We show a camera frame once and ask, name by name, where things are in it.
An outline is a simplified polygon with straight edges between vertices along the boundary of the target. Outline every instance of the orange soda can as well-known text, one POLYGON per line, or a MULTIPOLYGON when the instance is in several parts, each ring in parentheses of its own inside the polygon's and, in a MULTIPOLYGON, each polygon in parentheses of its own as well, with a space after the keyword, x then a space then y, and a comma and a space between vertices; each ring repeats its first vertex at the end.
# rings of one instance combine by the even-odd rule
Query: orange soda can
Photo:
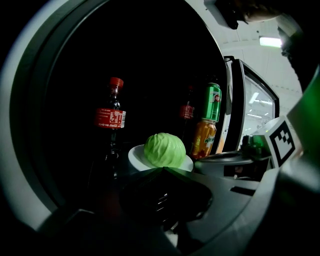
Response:
POLYGON ((191 157, 199 159, 209 156, 216 132, 215 122, 211 119, 202 118, 195 128, 191 157))

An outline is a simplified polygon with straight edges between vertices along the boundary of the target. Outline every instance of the fluorescent light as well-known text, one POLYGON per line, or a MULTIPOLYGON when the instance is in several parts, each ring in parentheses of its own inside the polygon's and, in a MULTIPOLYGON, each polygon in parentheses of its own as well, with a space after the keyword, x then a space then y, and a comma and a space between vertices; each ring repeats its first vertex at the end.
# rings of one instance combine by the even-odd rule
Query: fluorescent light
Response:
POLYGON ((251 97, 251 99, 250 99, 250 101, 249 101, 249 104, 254 103, 255 100, 256 100, 256 98, 258 97, 258 95, 259 95, 259 92, 255 92, 255 93, 252 95, 252 97, 251 97))
POLYGON ((280 38, 260 36, 259 41, 261 46, 272 46, 281 48, 282 45, 280 38))
POLYGON ((247 114, 248 116, 251 116, 251 117, 255 117, 255 118, 262 118, 262 116, 259 116, 259 115, 255 115, 255 114, 247 114))
POLYGON ((268 104, 268 105, 272 105, 272 104, 273 104, 273 103, 270 102, 270 101, 259 100, 259 99, 255 99, 254 102, 261 102, 261 103, 268 104))

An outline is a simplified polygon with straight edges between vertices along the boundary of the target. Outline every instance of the green soda can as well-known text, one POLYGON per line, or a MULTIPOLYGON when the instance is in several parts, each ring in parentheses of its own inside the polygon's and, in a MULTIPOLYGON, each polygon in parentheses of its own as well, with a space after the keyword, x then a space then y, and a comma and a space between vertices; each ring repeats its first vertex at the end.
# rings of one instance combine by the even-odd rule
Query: green soda can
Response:
POLYGON ((219 121, 221 90, 220 86, 214 82, 208 83, 204 93, 204 104, 202 118, 219 121))

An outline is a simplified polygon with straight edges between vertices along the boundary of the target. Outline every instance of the white bowl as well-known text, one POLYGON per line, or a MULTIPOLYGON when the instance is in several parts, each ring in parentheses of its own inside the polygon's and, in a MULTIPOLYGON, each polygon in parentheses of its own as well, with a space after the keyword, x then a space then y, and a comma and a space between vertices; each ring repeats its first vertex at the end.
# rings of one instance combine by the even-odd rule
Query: white bowl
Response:
MULTIPOLYGON (((157 168, 152 165, 145 157, 144 145, 138 145, 130 149, 128 153, 129 161, 138 171, 145 171, 152 168, 157 168)), ((179 166, 179 169, 191 172, 194 168, 194 162, 191 158, 185 155, 183 163, 179 166)))

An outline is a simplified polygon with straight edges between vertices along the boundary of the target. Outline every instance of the cabbage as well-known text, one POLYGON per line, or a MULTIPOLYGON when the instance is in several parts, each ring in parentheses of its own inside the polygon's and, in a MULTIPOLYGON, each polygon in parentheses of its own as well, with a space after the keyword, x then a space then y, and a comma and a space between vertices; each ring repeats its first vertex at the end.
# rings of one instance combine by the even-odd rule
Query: cabbage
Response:
POLYGON ((179 168, 186 158, 186 148, 177 136, 161 132, 146 140, 144 156, 156 167, 179 168))

